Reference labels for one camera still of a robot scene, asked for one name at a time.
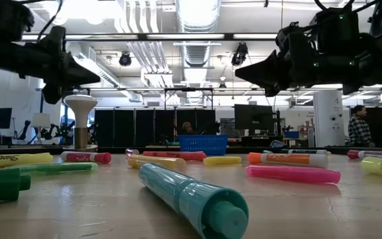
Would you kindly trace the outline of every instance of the ceiling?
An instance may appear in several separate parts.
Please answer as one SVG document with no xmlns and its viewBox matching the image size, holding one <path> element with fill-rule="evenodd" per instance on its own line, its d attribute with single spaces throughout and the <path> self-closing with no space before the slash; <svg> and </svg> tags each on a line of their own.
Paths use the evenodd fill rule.
<svg viewBox="0 0 382 239">
<path fill-rule="evenodd" d="M 64 0 L 65 6 L 62 10 L 63 16 L 68 16 L 65 23 L 68 34 L 92 34 L 92 33 L 118 33 L 115 28 L 115 19 L 121 14 L 118 9 L 118 2 L 124 0 Z M 217 32 L 219 33 L 277 33 L 282 27 L 288 26 L 290 22 L 298 21 L 300 26 L 309 25 L 314 14 L 319 11 L 313 0 L 270 0 L 269 6 L 264 7 L 265 1 L 254 0 L 222 0 L 220 9 L 220 20 Z M 327 7 L 337 7 L 346 3 L 339 0 L 321 0 Z M 36 24 L 32 29 L 32 33 L 37 34 L 42 29 L 43 24 L 49 20 L 51 13 L 57 6 L 54 1 L 42 3 L 33 3 L 29 7 L 35 14 Z M 137 24 L 139 26 L 139 1 L 137 4 Z M 365 0 L 355 0 L 353 8 L 360 7 L 365 4 Z M 147 26 L 150 26 L 150 9 L 147 6 Z M 368 18 L 372 16 L 373 7 L 368 8 L 359 13 L 359 29 L 361 32 L 368 32 L 370 24 Z M 89 24 L 89 16 L 95 13 L 103 13 L 101 16 L 105 18 L 100 24 Z M 177 33 L 176 7 L 175 0 L 159 0 L 157 1 L 157 26 L 162 33 Z M 168 67 L 172 71 L 172 81 L 174 84 L 185 84 L 183 76 L 183 60 L 180 54 L 180 48 L 173 45 L 174 41 L 162 42 L 162 48 L 168 62 Z M 222 41 L 220 46 L 213 46 L 210 56 L 211 69 L 208 70 L 206 83 L 201 86 L 218 87 L 220 77 L 225 77 L 227 87 L 248 88 L 252 85 L 234 76 L 234 67 L 231 65 L 231 54 L 236 49 L 238 42 Z M 132 64 L 127 67 L 119 65 L 119 57 L 122 52 L 129 52 L 126 42 L 80 42 L 82 52 L 86 53 L 92 48 L 97 53 L 97 62 L 109 71 L 111 75 L 117 77 L 117 80 L 123 86 L 142 87 L 141 85 L 141 65 L 132 56 Z M 252 63 L 264 60 L 270 53 L 277 49 L 274 41 L 249 41 L 247 42 L 249 49 L 249 57 L 242 64 L 247 66 Z M 283 92 L 286 95 L 301 95 L 298 92 Z M 364 100 L 377 99 L 381 91 L 370 91 L 364 95 Z M 304 96 L 311 97 L 312 92 L 306 93 Z"/>
</svg>

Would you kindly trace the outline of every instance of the lamp shade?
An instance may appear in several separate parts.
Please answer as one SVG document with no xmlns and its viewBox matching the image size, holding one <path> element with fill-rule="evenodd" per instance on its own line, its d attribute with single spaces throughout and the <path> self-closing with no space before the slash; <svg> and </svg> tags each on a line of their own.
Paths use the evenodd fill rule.
<svg viewBox="0 0 382 239">
<path fill-rule="evenodd" d="M 51 120 L 49 114 L 35 113 L 33 115 L 31 127 L 50 127 Z"/>
</svg>

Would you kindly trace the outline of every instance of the wooden table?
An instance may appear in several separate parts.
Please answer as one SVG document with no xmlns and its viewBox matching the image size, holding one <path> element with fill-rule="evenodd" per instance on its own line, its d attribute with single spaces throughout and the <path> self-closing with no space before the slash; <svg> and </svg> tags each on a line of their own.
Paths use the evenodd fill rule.
<svg viewBox="0 0 382 239">
<path fill-rule="evenodd" d="M 244 238 L 382 238 L 382 176 L 366 175 L 359 161 L 333 155 L 335 185 L 246 177 L 244 166 L 189 164 L 187 174 L 231 187 L 246 198 Z M 33 178 L 17 202 L 0 202 L 0 239 L 198 238 L 139 181 L 123 155 L 94 174 Z"/>
</svg>

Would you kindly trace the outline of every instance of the pink highlighter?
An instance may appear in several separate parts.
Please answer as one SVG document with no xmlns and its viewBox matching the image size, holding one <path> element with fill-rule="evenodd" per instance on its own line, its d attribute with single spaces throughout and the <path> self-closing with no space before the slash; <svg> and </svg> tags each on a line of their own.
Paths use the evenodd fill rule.
<svg viewBox="0 0 382 239">
<path fill-rule="evenodd" d="M 293 166 L 250 165 L 245 168 L 249 176 L 280 179 L 299 183 L 338 183 L 340 172 L 328 169 Z"/>
</svg>

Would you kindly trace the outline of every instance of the plastic basket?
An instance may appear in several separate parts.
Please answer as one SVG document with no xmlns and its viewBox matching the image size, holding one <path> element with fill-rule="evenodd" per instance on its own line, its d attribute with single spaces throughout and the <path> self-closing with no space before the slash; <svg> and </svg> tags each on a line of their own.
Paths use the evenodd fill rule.
<svg viewBox="0 0 382 239">
<path fill-rule="evenodd" d="M 227 135 L 179 135 L 181 151 L 203 151 L 206 155 L 225 155 Z"/>
</svg>

